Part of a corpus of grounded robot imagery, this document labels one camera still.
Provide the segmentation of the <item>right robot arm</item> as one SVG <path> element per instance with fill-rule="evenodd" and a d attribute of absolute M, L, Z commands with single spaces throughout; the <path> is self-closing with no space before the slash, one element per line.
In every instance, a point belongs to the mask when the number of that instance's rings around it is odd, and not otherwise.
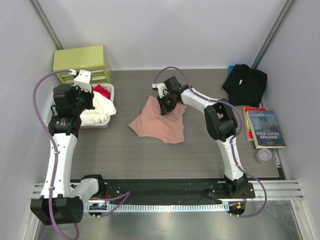
<path fill-rule="evenodd" d="M 231 198 L 242 197 L 248 186 L 248 177 L 237 149 L 235 136 L 238 123 L 231 105 L 222 99 L 208 97 L 187 84 L 181 85 L 176 77 L 163 83 L 153 83 L 152 89 L 158 92 L 162 116 L 172 112 L 178 103 L 204 114 L 207 132 L 217 142 L 222 156 L 226 194 Z"/>

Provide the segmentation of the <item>right aluminium corner post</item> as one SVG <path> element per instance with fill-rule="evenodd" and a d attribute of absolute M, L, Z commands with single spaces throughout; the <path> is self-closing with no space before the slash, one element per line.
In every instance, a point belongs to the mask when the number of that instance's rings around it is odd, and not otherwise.
<path fill-rule="evenodd" d="M 262 62 L 264 56 L 266 55 L 268 49 L 270 48 L 272 42 L 275 40 L 278 32 L 280 31 L 283 23 L 285 22 L 286 18 L 290 14 L 292 8 L 294 7 L 296 0 L 286 0 L 283 7 L 281 8 L 278 16 L 275 19 L 265 41 L 263 42 L 251 68 L 257 69 L 260 63 Z"/>

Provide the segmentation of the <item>red green garment in basket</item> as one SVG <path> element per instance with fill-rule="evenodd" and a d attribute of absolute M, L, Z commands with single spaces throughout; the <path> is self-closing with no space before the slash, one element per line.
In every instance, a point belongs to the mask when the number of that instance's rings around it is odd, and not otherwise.
<path fill-rule="evenodd" d="M 98 84 L 97 86 L 95 86 L 93 88 L 93 90 L 95 92 L 100 93 L 102 96 L 104 96 L 107 99 L 111 99 L 111 92 L 109 90 L 107 90 L 106 88 L 104 88 L 101 84 Z"/>

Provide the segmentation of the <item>yellow-green drawer box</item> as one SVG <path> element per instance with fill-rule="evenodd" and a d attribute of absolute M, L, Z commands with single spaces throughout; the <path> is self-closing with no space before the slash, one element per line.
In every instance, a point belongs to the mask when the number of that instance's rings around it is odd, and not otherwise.
<path fill-rule="evenodd" d="M 111 83 L 111 67 L 103 45 L 56 50 L 53 70 L 86 70 L 92 75 L 92 83 Z"/>

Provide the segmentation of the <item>pink printed t-shirt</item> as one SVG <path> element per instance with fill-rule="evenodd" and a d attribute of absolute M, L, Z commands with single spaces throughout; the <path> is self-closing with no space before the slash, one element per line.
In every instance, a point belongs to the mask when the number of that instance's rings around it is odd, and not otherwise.
<path fill-rule="evenodd" d="M 172 112 L 161 115 L 157 98 L 149 96 L 141 114 L 128 126 L 139 137 L 156 138 L 165 144 L 180 144 L 185 141 L 183 124 L 185 111 L 186 107 L 178 104 Z"/>

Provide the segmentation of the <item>clear plastic cup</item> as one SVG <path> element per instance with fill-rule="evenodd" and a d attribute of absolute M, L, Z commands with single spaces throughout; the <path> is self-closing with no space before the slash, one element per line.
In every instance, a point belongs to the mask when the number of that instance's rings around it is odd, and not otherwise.
<path fill-rule="evenodd" d="M 261 164 L 268 162 L 272 157 L 271 151 L 266 148 L 260 149 L 255 155 L 256 160 Z"/>

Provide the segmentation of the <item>aluminium corner post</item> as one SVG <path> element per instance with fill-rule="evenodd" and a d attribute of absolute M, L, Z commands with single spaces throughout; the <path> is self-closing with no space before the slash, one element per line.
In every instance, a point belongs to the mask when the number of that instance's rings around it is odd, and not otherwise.
<path fill-rule="evenodd" d="M 296 0 L 286 0 L 283 7 L 281 8 L 278 16 L 275 19 L 265 41 L 263 42 L 251 68 L 257 69 L 260 63 L 262 62 L 264 56 L 266 55 L 268 49 L 270 48 L 272 42 L 275 40 L 278 32 L 280 31 L 283 23 L 285 22 L 286 18 L 290 14 L 292 8 L 294 7 Z"/>
<path fill-rule="evenodd" d="M 43 25 L 45 31 L 47 32 L 49 38 L 51 39 L 56 50 L 62 50 L 63 46 L 62 46 L 54 28 L 52 27 L 48 17 L 46 16 L 41 4 L 39 3 L 39 1 L 38 0 L 30 0 L 29 2 L 31 4 L 34 12 L 38 16 L 41 24 Z"/>

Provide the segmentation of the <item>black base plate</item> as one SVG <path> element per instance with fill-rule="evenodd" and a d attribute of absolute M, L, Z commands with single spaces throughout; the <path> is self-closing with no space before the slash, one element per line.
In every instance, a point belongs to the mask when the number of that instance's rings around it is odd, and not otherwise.
<path fill-rule="evenodd" d="M 234 195 L 221 178 L 105 179 L 109 198 L 130 192 L 126 205 L 210 205 L 223 200 L 256 197 L 252 183 Z"/>

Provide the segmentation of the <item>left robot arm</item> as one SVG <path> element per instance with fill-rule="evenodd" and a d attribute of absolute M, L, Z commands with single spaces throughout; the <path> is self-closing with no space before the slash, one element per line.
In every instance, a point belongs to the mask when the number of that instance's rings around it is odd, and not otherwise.
<path fill-rule="evenodd" d="M 53 89 L 57 114 L 45 130 L 50 137 L 50 156 L 47 175 L 38 199 L 30 204 L 31 211 L 46 226 L 52 224 L 77 224 L 84 214 L 84 204 L 90 199 L 101 200 L 106 195 L 106 186 L 100 174 L 85 175 L 78 186 L 72 188 L 71 166 L 74 149 L 82 124 L 80 115 L 93 108 L 92 92 L 78 86 L 62 84 Z"/>

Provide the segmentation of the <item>blue garment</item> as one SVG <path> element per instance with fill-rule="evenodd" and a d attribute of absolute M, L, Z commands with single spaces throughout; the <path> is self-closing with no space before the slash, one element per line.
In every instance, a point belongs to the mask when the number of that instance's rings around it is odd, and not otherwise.
<path fill-rule="evenodd" d="M 235 68 L 235 65 L 230 65 L 230 66 L 228 67 L 228 74 L 229 74 L 229 75 L 231 74 L 231 72 L 233 71 L 234 68 Z"/>

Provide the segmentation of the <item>white t-shirt in basket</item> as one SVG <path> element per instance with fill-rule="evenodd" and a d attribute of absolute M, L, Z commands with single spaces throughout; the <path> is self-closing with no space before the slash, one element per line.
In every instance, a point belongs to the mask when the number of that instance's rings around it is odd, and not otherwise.
<path fill-rule="evenodd" d="M 114 106 L 114 103 L 102 96 L 100 93 L 94 91 L 93 110 L 84 110 L 80 119 L 82 121 L 82 126 L 95 126 L 97 124 L 103 124 L 108 121 L 110 116 L 116 114 L 117 110 Z"/>

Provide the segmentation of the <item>black t-shirt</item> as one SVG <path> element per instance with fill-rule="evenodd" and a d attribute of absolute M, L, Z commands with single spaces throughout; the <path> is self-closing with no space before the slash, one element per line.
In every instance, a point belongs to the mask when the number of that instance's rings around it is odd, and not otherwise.
<path fill-rule="evenodd" d="M 226 78 L 222 88 L 234 106 L 258 107 L 267 88 L 268 75 L 246 64 L 237 64 Z"/>

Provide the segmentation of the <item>aluminium frame rail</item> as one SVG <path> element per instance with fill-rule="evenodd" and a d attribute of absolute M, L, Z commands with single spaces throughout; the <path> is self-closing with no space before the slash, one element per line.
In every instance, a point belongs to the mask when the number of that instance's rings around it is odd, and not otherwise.
<path fill-rule="evenodd" d="M 269 201 L 282 200 L 303 200 L 304 196 L 301 187 L 297 180 L 262 180 L 261 181 Z M 254 201 L 262 201 L 264 199 L 264 191 L 262 186 L 257 181 L 249 181 L 252 184 L 252 189 L 255 192 Z M 44 183 L 36 183 L 31 199 L 38 199 Z"/>

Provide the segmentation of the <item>left aluminium corner post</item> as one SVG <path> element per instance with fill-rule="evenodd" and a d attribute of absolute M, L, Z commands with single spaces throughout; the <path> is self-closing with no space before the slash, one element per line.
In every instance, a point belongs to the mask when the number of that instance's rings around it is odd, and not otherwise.
<path fill-rule="evenodd" d="M 62 50 L 63 46 L 62 46 L 54 28 L 52 27 L 48 17 L 46 16 L 41 4 L 39 3 L 39 1 L 38 0 L 30 0 L 29 2 L 31 4 L 34 12 L 38 16 L 41 24 L 43 25 L 45 31 L 47 32 L 49 38 L 51 39 L 56 50 Z"/>

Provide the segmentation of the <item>dark blue book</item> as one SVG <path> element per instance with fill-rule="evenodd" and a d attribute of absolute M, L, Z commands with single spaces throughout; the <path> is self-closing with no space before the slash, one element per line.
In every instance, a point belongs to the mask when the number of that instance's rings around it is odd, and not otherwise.
<path fill-rule="evenodd" d="M 286 147 L 273 111 L 250 109 L 246 116 L 256 149 L 281 149 Z"/>

